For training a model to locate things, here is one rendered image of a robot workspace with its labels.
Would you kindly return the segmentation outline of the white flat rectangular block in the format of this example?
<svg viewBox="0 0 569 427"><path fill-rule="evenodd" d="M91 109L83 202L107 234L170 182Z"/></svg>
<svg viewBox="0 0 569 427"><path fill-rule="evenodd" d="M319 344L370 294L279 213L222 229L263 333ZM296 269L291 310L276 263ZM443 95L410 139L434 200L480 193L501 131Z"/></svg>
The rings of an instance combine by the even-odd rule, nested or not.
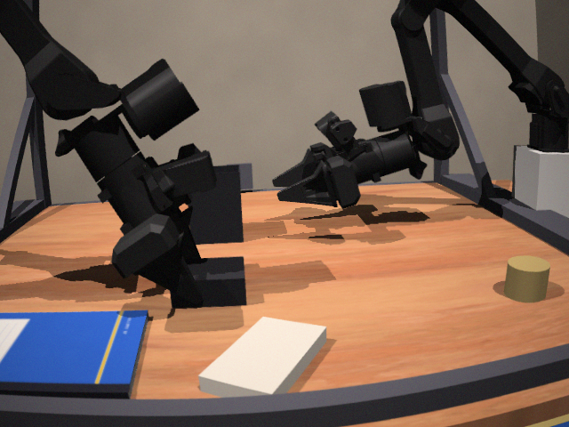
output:
<svg viewBox="0 0 569 427"><path fill-rule="evenodd" d="M287 393L326 343L326 326L262 317L199 376L200 391L243 397Z"/></svg>

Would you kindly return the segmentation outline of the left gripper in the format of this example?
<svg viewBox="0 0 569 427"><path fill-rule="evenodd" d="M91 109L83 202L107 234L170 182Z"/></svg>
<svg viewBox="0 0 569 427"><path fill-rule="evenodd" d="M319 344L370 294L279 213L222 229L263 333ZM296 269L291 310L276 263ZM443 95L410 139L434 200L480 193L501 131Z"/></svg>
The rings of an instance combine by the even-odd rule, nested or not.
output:
<svg viewBox="0 0 569 427"><path fill-rule="evenodd" d="M333 207L338 207L338 201L342 209L356 205L361 197L357 184L381 181L386 173L375 139L362 139L358 143L364 142L367 142L365 150L349 160L335 155L343 150L322 142L310 145L300 163L272 180L275 187L287 187L277 192L278 200Z"/></svg>

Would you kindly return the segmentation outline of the blue notebook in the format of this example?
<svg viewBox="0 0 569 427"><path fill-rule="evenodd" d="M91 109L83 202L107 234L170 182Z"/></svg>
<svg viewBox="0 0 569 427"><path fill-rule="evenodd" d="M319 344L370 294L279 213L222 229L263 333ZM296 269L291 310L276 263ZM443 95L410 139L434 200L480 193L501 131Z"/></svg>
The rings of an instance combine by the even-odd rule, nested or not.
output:
<svg viewBox="0 0 569 427"><path fill-rule="evenodd" d="M148 310L0 313L0 394L130 399Z"/></svg>

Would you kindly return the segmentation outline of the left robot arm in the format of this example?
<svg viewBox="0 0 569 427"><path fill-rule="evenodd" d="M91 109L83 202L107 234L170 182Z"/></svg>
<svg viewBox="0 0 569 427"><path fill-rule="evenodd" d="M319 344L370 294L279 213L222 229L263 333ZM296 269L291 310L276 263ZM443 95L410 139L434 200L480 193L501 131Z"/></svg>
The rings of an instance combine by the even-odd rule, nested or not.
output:
<svg viewBox="0 0 569 427"><path fill-rule="evenodd" d="M427 167L419 152L446 160L460 146L453 117L441 97L424 28L435 7L451 14L496 58L510 73L509 89L525 102L528 113L537 113L532 114L527 148L569 153L569 93L558 74L530 57L476 0L408 1L399 1L391 26L404 63L413 112L404 81L359 89L369 126L378 126L379 133L399 130L373 138L383 157L385 175L409 168L410 175L419 180ZM350 120L340 121L331 111L315 126L334 143L332 148L344 151L336 156L349 160L367 146L367 142L359 144L362 139L354 138L357 129Z"/></svg>

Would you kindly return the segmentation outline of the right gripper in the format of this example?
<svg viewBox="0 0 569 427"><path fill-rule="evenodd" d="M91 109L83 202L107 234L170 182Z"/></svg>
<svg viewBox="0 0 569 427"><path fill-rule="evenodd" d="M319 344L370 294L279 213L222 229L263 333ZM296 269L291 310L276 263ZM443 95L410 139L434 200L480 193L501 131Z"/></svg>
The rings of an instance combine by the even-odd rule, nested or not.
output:
<svg viewBox="0 0 569 427"><path fill-rule="evenodd" d="M101 203L108 201L123 223L124 235L113 248L111 262L122 278L140 275L199 304L204 297L184 260L201 258L189 228L193 206L179 209L190 204L192 196L170 198L172 205L161 212L142 176L143 165L152 166L149 157L137 154L97 183Z"/></svg>

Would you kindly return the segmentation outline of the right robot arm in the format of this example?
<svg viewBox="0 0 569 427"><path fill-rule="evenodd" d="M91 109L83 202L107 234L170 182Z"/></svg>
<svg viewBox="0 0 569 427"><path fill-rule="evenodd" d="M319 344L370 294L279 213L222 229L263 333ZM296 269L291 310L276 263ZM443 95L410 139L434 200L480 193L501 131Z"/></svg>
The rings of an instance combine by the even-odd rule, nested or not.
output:
<svg viewBox="0 0 569 427"><path fill-rule="evenodd" d="M0 0L0 33L20 58L49 117L69 120L121 99L122 104L102 119L90 116L72 131L59 130L55 155L75 149L96 182L140 151L118 116L122 112L140 139L149 135L155 141L199 111L165 59L123 88L100 82L90 68L52 38L24 0ZM180 147L178 158L170 162L158 165L153 157L148 161L152 166L146 162L142 176L161 212L172 205L170 197L216 186L210 152L201 152L194 143Z"/></svg>

